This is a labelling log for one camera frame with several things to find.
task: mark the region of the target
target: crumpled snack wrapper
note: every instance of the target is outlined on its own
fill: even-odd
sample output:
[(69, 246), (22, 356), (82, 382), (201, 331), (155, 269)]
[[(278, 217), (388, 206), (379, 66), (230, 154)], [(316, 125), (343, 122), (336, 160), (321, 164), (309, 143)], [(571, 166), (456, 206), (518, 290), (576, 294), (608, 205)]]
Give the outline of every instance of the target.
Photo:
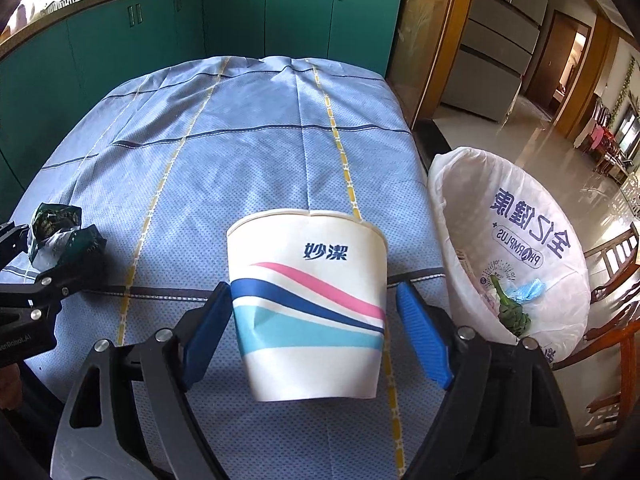
[(79, 207), (42, 203), (31, 219), (29, 261), (40, 272), (81, 260), (92, 251), (103, 253), (106, 244), (94, 224), (82, 229)]

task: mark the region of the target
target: cabinet door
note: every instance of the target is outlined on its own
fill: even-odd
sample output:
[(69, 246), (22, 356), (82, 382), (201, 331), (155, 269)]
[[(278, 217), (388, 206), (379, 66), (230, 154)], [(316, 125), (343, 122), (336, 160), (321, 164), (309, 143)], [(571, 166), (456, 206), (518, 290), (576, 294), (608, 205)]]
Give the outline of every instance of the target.
[(0, 224), (11, 218), (21, 196), (22, 188), (0, 153)]
[(207, 56), (264, 57), (264, 0), (202, 0)]
[(400, 0), (334, 0), (329, 59), (384, 76)]
[(326, 59), (333, 0), (267, 0), (267, 56)]
[(202, 0), (174, 0), (174, 4), (177, 62), (202, 59), (205, 57)]
[(132, 77), (178, 63), (174, 0), (135, 1), (136, 26), (133, 28), (133, 45), (138, 66), (136, 75)]
[(143, 73), (141, 46), (134, 34), (136, 3), (137, 0), (115, 0), (67, 20), (88, 108), (119, 84)]
[(66, 22), (43, 30), (0, 62), (0, 151), (22, 186), (87, 110)]

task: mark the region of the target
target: blue wave stripe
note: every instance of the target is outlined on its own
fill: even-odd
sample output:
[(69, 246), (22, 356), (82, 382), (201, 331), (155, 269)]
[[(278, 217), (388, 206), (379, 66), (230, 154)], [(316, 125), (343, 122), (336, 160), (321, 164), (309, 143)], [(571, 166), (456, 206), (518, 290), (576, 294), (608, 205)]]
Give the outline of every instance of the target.
[(382, 351), (381, 335), (321, 325), (261, 306), (236, 306), (234, 319), (243, 356), (265, 348), (293, 346), (347, 346)]
[(345, 325), (366, 328), (367, 330), (374, 330), (375, 332), (380, 333), (385, 332), (383, 328), (369, 323), (364, 323), (356, 319), (351, 319), (351, 317), (344, 316), (343, 314), (338, 314), (324, 306), (320, 306), (309, 300), (300, 298), (300, 296), (293, 292), (289, 292), (286, 288), (277, 286), (274, 283), (265, 282), (264, 280), (256, 280), (255, 278), (240, 278), (238, 280), (233, 280), (231, 282), (231, 297), (236, 300), (243, 296), (263, 298), (264, 300), (273, 301), (273, 303), (278, 303), (299, 312), (304, 312), (305, 314), (330, 319), (331, 321), (337, 321), (338, 323), (344, 323)]

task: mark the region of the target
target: green vegetable scrap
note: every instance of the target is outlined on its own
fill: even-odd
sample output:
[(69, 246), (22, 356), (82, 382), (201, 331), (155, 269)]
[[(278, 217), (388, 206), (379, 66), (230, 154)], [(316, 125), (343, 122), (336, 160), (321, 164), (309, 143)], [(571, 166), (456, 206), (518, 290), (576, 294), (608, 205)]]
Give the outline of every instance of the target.
[(491, 283), (500, 298), (500, 313), (498, 314), (498, 319), (514, 336), (522, 336), (531, 324), (529, 314), (523, 312), (521, 304), (513, 301), (502, 291), (500, 283), (498, 282), (498, 276), (492, 274)]

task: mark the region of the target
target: garbage bag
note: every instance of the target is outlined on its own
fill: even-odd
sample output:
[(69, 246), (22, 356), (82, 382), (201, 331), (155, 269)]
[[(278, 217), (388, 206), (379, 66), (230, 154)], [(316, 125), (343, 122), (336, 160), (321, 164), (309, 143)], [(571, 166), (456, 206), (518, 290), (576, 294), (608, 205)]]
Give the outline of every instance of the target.
[(428, 193), (453, 321), (490, 341), (518, 342), (487, 308), (458, 250), (486, 290), (492, 274), (515, 287), (535, 279), (546, 285), (523, 305), (531, 320), (523, 336), (536, 339), (550, 363), (565, 359), (584, 333), (590, 290), (580, 242), (548, 191), (500, 156), (458, 148), (434, 158)]

